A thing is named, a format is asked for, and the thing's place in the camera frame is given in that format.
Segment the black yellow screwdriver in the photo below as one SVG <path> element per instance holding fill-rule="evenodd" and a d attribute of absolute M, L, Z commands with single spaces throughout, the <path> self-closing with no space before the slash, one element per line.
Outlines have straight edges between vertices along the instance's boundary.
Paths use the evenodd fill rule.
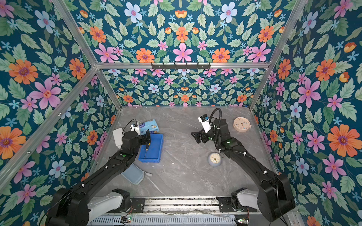
<path fill-rule="evenodd" d="M 149 147 L 150 147 L 150 143 L 148 143 L 145 147 L 145 154 L 144 154 L 144 159 L 146 158 L 147 156 L 147 151 L 149 150 Z"/>

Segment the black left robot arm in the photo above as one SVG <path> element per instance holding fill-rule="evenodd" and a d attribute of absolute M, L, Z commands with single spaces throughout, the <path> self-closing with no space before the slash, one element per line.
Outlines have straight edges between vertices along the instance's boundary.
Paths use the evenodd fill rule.
<path fill-rule="evenodd" d="M 122 142 L 121 148 L 105 166 L 70 189 L 61 188 L 54 194 L 47 212 L 46 226 L 86 226 L 91 220 L 89 203 L 92 198 L 133 164 L 142 145 L 149 148 L 151 134 L 149 131 L 145 135 L 128 131 L 123 135 Z"/>

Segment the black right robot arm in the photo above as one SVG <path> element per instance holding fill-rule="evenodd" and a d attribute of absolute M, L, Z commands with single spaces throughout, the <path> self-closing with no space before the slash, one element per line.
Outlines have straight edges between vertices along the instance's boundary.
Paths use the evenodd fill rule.
<path fill-rule="evenodd" d="M 257 191 L 247 188 L 234 191 L 231 205 L 235 210 L 250 207 L 260 211 L 269 222 L 273 222 L 296 207 L 288 177 L 278 175 L 263 166 L 240 141 L 231 136 L 225 119 L 210 122 L 209 117 L 203 115 L 198 120 L 203 129 L 192 133 L 196 142 L 199 144 L 212 141 L 216 154 L 224 154 L 236 162 L 258 188 Z"/>

